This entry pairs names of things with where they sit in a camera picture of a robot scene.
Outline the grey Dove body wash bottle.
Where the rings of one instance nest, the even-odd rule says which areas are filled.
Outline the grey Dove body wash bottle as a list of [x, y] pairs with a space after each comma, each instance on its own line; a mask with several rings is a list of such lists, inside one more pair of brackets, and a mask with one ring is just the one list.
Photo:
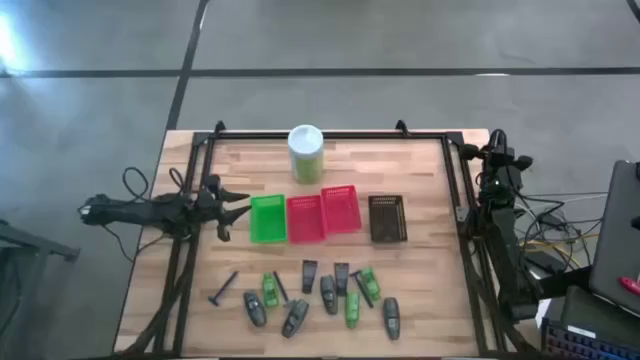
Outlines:
[[395, 297], [386, 297], [382, 304], [384, 327], [391, 340], [400, 338], [401, 324], [399, 304]]
[[329, 315], [338, 312], [337, 289], [332, 275], [324, 275], [320, 278], [320, 293], [325, 311]]
[[265, 326], [267, 323], [266, 312], [257, 293], [254, 291], [245, 291], [243, 293], [243, 301], [245, 310], [252, 324], [256, 327]]
[[291, 303], [281, 330], [283, 337], [291, 338], [299, 331], [306, 318], [309, 307], [309, 303], [304, 299], [298, 299]]

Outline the black keyboard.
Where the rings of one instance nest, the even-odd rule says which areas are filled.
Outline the black keyboard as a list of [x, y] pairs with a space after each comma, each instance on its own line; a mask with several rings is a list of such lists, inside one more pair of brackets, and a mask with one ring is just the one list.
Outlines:
[[540, 326], [543, 354], [571, 360], [640, 360], [640, 343], [606, 333], [544, 319]]

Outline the black power adapter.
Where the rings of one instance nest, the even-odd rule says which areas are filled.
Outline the black power adapter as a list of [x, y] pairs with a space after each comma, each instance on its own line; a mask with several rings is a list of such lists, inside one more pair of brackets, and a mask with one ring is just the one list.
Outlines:
[[546, 274], [557, 275], [565, 271], [565, 262], [546, 252], [527, 252], [526, 261]]

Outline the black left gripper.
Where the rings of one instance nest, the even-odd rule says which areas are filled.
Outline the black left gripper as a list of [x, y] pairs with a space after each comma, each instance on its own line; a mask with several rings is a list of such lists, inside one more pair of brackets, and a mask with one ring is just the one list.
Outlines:
[[217, 237], [223, 242], [229, 242], [230, 226], [245, 213], [249, 212], [251, 206], [226, 210], [224, 204], [241, 201], [249, 197], [249, 194], [226, 190], [222, 186], [219, 175], [207, 175], [195, 201], [196, 218], [201, 222], [215, 220], [218, 223]]

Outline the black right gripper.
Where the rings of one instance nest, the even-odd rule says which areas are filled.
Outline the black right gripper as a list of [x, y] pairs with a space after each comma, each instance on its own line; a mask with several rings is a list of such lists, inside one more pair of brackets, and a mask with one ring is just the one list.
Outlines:
[[480, 159], [482, 171], [489, 173], [505, 166], [513, 166], [519, 171], [524, 171], [533, 164], [532, 157], [521, 155], [515, 158], [514, 149], [507, 147], [507, 135], [502, 129], [493, 130], [488, 144], [482, 148], [473, 144], [461, 145], [459, 156], [465, 161]]

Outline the dark grey metal cart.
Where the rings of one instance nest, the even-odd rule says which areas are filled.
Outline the dark grey metal cart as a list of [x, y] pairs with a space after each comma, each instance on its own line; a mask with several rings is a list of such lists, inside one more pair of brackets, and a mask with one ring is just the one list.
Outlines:
[[0, 360], [28, 348], [29, 322], [48, 258], [74, 262], [79, 248], [20, 230], [0, 219]]

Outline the blue disposable razor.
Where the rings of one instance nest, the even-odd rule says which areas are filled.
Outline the blue disposable razor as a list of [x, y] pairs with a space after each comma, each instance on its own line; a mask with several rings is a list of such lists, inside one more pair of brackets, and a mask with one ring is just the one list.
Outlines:
[[234, 271], [221, 285], [218, 291], [213, 295], [208, 297], [208, 301], [214, 306], [219, 306], [219, 301], [222, 295], [226, 292], [227, 288], [233, 283], [236, 277], [239, 275], [238, 271]]
[[288, 293], [286, 291], [286, 288], [285, 288], [285, 286], [283, 285], [283, 283], [282, 283], [282, 281], [280, 279], [280, 276], [279, 276], [278, 272], [277, 271], [273, 271], [272, 274], [273, 274], [274, 279], [276, 281], [276, 284], [277, 284], [277, 286], [278, 286], [278, 288], [279, 288], [279, 290], [281, 292], [281, 295], [282, 295], [282, 298], [283, 298], [283, 301], [284, 301], [284, 307], [287, 308], [287, 309], [292, 308], [294, 306], [294, 304], [296, 303], [296, 300], [289, 297], [289, 295], [288, 295]]
[[354, 279], [354, 281], [356, 282], [361, 294], [364, 297], [364, 300], [365, 300], [367, 306], [370, 309], [372, 309], [374, 307], [374, 304], [373, 304], [373, 301], [371, 300], [371, 298], [370, 298], [370, 296], [369, 296], [369, 294], [368, 294], [368, 292], [366, 290], [366, 287], [364, 286], [364, 282], [361, 279], [360, 273], [361, 273], [361, 271], [357, 270], [357, 271], [355, 271], [353, 273], [350, 273], [349, 276]]

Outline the black metal rig frame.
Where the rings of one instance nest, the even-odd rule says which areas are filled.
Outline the black metal rig frame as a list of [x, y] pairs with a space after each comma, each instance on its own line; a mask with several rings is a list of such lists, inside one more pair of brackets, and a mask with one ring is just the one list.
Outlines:
[[[229, 191], [252, 197], [320, 195], [321, 189], [354, 185], [361, 229], [330, 234], [321, 243], [254, 244], [250, 212], [217, 237], [217, 225], [202, 224], [191, 239], [164, 239], [142, 232], [143, 250], [134, 260], [113, 348], [128, 359], [145, 358], [378, 358], [533, 355], [532, 346], [500, 312], [497, 276], [483, 247], [470, 248], [465, 219], [475, 204], [478, 162], [459, 156], [465, 143], [488, 140], [484, 130], [328, 131], [324, 167], [314, 184], [292, 174], [284, 131], [171, 131], [164, 138], [153, 184], [155, 194], [174, 190], [170, 169], [185, 178], [195, 196], [209, 174]], [[371, 241], [368, 197], [401, 195], [408, 240]], [[317, 275], [335, 263], [352, 270], [372, 267], [383, 297], [399, 303], [401, 332], [391, 340], [380, 304], [362, 306], [355, 329], [345, 310], [329, 315], [318, 289], [302, 292], [302, 263], [318, 262]], [[239, 275], [219, 306], [208, 301], [234, 272]], [[277, 271], [290, 298], [310, 307], [299, 331], [281, 335], [289, 309], [278, 288], [279, 305], [264, 304], [263, 274]], [[252, 324], [243, 293], [254, 291], [267, 323]]]

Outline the grey laptop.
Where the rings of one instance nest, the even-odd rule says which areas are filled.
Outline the grey laptop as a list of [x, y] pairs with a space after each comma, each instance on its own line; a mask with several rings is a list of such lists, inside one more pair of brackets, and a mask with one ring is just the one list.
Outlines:
[[640, 296], [621, 276], [640, 282], [640, 162], [614, 164], [589, 279], [595, 294], [640, 316]]

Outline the green plastic basket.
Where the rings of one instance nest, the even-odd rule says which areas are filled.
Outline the green plastic basket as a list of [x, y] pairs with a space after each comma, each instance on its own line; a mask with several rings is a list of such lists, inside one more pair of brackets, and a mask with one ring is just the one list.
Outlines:
[[251, 198], [250, 241], [254, 244], [287, 241], [286, 200], [283, 194]]

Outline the dark toiletry tube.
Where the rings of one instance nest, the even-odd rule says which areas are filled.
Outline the dark toiletry tube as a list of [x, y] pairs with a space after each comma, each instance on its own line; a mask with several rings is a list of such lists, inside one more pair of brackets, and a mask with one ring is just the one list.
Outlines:
[[336, 293], [338, 296], [345, 296], [348, 289], [349, 264], [335, 263], [334, 275], [336, 281]]
[[315, 260], [304, 260], [302, 263], [302, 292], [311, 294], [316, 276], [318, 262]]

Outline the dark brown plastic basket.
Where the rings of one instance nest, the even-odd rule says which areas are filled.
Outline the dark brown plastic basket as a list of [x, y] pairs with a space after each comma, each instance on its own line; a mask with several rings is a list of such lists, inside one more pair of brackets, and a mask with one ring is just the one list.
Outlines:
[[373, 243], [406, 242], [408, 233], [401, 195], [368, 197], [370, 236]]

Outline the green travel bottle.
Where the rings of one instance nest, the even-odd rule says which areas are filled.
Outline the green travel bottle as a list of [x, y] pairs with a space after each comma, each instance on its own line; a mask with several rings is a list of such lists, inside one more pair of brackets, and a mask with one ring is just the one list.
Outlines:
[[355, 329], [360, 316], [360, 296], [357, 292], [348, 292], [345, 301], [345, 323], [349, 329]]
[[380, 285], [372, 267], [365, 267], [360, 270], [360, 278], [363, 282], [367, 296], [372, 301], [378, 301], [380, 299]]
[[266, 272], [263, 274], [262, 291], [264, 304], [267, 308], [274, 308], [279, 305], [278, 287], [272, 273]]

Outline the red plastic basket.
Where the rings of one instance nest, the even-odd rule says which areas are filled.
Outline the red plastic basket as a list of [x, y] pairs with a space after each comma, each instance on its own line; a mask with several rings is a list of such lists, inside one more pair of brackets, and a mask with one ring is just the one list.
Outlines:
[[361, 229], [360, 207], [354, 185], [322, 188], [321, 197], [330, 234], [351, 233]]
[[327, 226], [320, 195], [286, 199], [288, 240], [294, 245], [321, 243], [327, 239]]

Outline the black equipment case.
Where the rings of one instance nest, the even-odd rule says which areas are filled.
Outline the black equipment case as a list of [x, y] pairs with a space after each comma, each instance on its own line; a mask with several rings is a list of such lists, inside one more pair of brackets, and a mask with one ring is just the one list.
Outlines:
[[580, 287], [568, 288], [560, 322], [596, 340], [640, 349], [640, 317]]

